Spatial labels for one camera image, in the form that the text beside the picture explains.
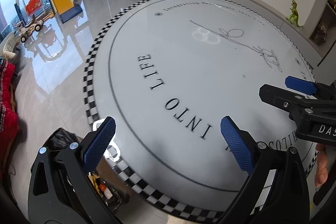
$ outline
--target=children's slide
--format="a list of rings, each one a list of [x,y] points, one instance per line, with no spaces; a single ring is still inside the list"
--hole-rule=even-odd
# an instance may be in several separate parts
[[[62,23],[83,12],[79,4],[73,0],[51,0],[55,12],[58,12]]]

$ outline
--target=human hand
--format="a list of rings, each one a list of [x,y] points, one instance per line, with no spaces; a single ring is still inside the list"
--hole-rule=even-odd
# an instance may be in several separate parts
[[[325,145],[318,143],[316,145],[316,150],[319,152],[317,156],[317,169],[315,174],[315,187],[319,188],[327,181],[328,170],[327,170],[327,155],[325,150]]]

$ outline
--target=shelf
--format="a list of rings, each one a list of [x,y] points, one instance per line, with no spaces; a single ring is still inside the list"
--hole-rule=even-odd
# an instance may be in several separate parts
[[[317,45],[313,40],[311,40],[310,38],[309,39],[306,39],[309,44],[315,49],[315,51],[317,51],[317,53],[323,58],[322,54],[321,54],[321,49],[320,49],[320,46]]]
[[[336,15],[336,11],[332,8],[332,6],[327,2],[327,6],[330,8],[330,10]]]
[[[327,40],[325,43],[321,44],[319,46],[318,53],[325,57],[327,52],[330,50],[330,48],[333,46],[334,42],[336,40],[336,26],[329,27],[327,30]]]

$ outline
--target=green dinosaur toy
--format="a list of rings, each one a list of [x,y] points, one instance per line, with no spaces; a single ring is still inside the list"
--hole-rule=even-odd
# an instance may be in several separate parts
[[[292,13],[289,15],[289,17],[287,17],[287,20],[289,20],[289,22],[290,22],[291,24],[295,23],[295,25],[296,25],[297,27],[302,27],[302,26],[300,26],[300,25],[298,24],[299,14],[298,14],[298,12],[297,12],[297,10],[296,10],[297,3],[296,3],[295,0],[292,0],[292,6],[293,6],[293,8],[291,8]]]

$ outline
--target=glossy tile floor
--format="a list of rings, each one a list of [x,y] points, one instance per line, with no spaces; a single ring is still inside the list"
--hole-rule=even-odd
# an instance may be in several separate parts
[[[84,111],[82,79],[85,57],[98,32],[115,14],[140,0],[81,0],[83,13],[61,24],[48,20],[42,31],[21,45],[16,64],[17,113],[22,133],[13,144],[11,186],[28,217],[30,168],[38,149],[59,127],[84,137],[89,125]],[[167,215],[131,198],[119,211],[123,223],[166,223]]]

